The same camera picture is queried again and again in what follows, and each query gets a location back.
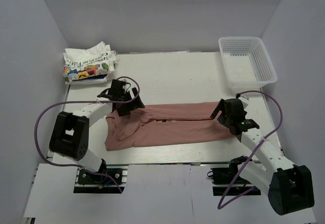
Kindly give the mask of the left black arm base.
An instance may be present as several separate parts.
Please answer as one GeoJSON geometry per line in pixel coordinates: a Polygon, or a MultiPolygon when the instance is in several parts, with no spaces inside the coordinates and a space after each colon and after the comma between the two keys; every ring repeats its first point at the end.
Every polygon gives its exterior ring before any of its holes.
{"type": "MultiPolygon", "coordinates": [[[[107,167],[106,175],[111,176],[119,185],[121,191],[124,190],[127,180],[127,168],[107,167]]],[[[107,176],[98,176],[88,173],[85,169],[77,171],[75,194],[120,194],[117,185],[107,176]]]]}

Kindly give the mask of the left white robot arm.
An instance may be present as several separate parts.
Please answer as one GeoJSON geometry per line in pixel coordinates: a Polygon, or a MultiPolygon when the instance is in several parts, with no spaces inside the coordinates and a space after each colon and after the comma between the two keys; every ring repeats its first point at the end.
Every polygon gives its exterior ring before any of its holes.
{"type": "Polygon", "coordinates": [[[107,178],[106,162],[90,149],[89,129],[111,112],[118,116],[144,108],[138,83],[126,76],[114,79],[109,88],[97,95],[95,101],[68,101],[69,104],[85,104],[74,112],[60,112],[56,118],[49,149],[74,161],[73,166],[83,168],[97,183],[107,178]]]}

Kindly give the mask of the white printed t-shirt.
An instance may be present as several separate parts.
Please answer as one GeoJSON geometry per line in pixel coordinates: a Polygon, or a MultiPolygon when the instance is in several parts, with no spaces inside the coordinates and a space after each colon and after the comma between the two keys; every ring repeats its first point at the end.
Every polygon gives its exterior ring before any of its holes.
{"type": "Polygon", "coordinates": [[[112,79],[117,63],[116,51],[104,42],[89,49],[66,48],[63,58],[66,85],[106,83],[112,79]]]}

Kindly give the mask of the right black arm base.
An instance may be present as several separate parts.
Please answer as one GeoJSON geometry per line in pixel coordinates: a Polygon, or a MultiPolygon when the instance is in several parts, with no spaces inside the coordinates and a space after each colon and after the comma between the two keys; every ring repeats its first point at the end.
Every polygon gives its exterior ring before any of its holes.
{"type": "MultiPolygon", "coordinates": [[[[230,184],[233,177],[237,173],[239,165],[244,163],[246,160],[246,156],[241,156],[232,159],[230,163],[225,167],[211,168],[211,170],[207,173],[207,177],[212,180],[212,189],[214,196],[221,197],[223,195],[227,186],[230,184]]],[[[237,196],[249,190],[251,187],[253,187],[253,185],[249,181],[238,177],[228,191],[227,196],[237,196]]]]}

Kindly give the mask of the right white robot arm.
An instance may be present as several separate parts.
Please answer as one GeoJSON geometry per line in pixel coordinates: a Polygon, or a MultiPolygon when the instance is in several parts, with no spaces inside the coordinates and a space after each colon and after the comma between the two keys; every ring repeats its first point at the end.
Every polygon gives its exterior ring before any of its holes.
{"type": "Polygon", "coordinates": [[[298,166],[267,142],[267,137],[245,111],[249,99],[220,100],[211,114],[212,119],[229,129],[237,140],[251,150],[250,156],[230,161],[231,187],[243,180],[268,197],[278,215],[286,215],[314,206],[312,174],[305,166],[298,166]]]}

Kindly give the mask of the pink printed t-shirt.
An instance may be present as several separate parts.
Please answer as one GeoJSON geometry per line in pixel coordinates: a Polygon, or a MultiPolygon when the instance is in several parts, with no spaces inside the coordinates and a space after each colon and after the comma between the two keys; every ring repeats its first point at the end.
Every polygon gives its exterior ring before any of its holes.
{"type": "Polygon", "coordinates": [[[147,105],[126,116],[114,111],[106,117],[106,150],[231,139],[229,129],[210,117],[217,104],[147,105]]]}

